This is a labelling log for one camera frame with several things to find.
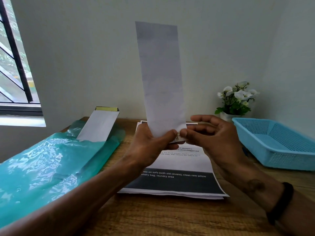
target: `plastic bag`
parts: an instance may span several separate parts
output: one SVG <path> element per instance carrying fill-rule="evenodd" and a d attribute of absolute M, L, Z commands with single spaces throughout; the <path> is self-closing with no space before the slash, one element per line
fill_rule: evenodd
<path fill-rule="evenodd" d="M 0 164 L 0 228 L 61 197 L 96 175 L 125 137 L 114 125 L 106 142 L 77 140 L 75 121 Z"/>

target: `glass pane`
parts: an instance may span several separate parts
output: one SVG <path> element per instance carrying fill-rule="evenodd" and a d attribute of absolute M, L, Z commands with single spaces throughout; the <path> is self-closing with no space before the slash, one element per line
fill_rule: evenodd
<path fill-rule="evenodd" d="M 0 102 L 11 103 L 11 101 L 9 99 L 7 99 L 2 93 L 0 93 Z"/>
<path fill-rule="evenodd" d="M 30 67 L 29 67 L 28 62 L 27 62 L 25 50 L 24 50 L 24 47 L 23 47 L 23 43 L 22 43 L 22 39 L 21 39 L 21 35 L 20 35 L 20 32 L 19 32 L 18 25 L 16 23 L 16 19 L 15 19 L 15 15 L 14 15 L 14 12 L 13 12 L 11 1 L 10 0 L 3 0 L 3 2 L 4 2 L 4 5 L 5 5 L 5 8 L 6 8 L 6 11 L 7 11 L 7 15 L 8 15 L 9 21 L 10 21 L 10 26 L 11 26 L 11 29 L 12 29 L 12 32 L 13 32 L 13 35 L 14 35 L 15 43 L 16 43 L 16 46 L 17 46 L 19 54 L 20 54 L 20 58 L 21 58 L 22 65 L 23 65 L 23 68 L 24 68 L 24 71 L 25 71 L 27 82 L 28 82 L 28 85 L 29 85 L 29 87 L 31 89 L 31 93 L 32 93 L 32 96 L 33 96 L 33 101 L 35 103 L 39 103 L 37 91 L 36 91 L 36 88 L 35 88 L 35 85 L 34 85 L 34 81 L 33 81 L 33 77 L 32 77 L 32 74 L 31 74 Z"/>
<path fill-rule="evenodd" d="M 12 59 L 11 56 L 4 52 L 2 49 L 0 49 L 0 65 L 10 74 L 12 74 L 14 78 L 18 79 L 21 82 L 20 75 L 14 59 Z"/>
<path fill-rule="evenodd" d="M 0 42 L 5 45 L 9 50 L 11 50 L 7 34 L 4 29 L 4 25 L 0 22 Z"/>
<path fill-rule="evenodd" d="M 0 73 L 0 86 L 7 91 L 17 103 L 27 103 L 25 92 L 16 86 L 10 79 Z"/>

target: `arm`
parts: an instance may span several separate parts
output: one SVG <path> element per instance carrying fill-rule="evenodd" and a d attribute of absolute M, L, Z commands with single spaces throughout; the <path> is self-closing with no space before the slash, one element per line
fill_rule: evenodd
<path fill-rule="evenodd" d="M 141 124 L 130 148 L 114 166 L 96 175 L 61 198 L 28 216 L 4 227 L 1 236 L 72 235 L 109 198 L 136 179 L 164 149 L 177 149 L 171 144 L 177 133 L 167 132 L 153 138 L 147 124 Z"/>
<path fill-rule="evenodd" d="M 203 147 L 228 182 L 270 212 L 281 197 L 284 186 L 248 160 L 242 151 L 235 126 L 212 115 L 194 115 L 191 120 L 209 122 L 212 126 L 191 125 L 188 129 L 182 129 L 180 135 L 191 144 Z M 279 222 L 294 235 L 313 235 L 315 202 L 294 191 Z"/>

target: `mesh basket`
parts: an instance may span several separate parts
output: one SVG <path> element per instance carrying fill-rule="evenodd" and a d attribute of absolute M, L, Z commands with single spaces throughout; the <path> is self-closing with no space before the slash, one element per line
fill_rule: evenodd
<path fill-rule="evenodd" d="M 267 119 L 233 118 L 241 143 L 266 166 L 315 170 L 315 141 Z"/>

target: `black wristband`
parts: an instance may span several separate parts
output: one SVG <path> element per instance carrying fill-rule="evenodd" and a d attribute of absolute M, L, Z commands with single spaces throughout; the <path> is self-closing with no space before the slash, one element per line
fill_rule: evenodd
<path fill-rule="evenodd" d="M 270 212 L 266 213 L 267 219 L 271 225 L 275 225 L 275 221 L 280 219 L 293 196 L 293 186 L 288 182 L 283 182 L 282 184 L 284 185 L 284 191 L 280 199 L 276 206 Z"/>

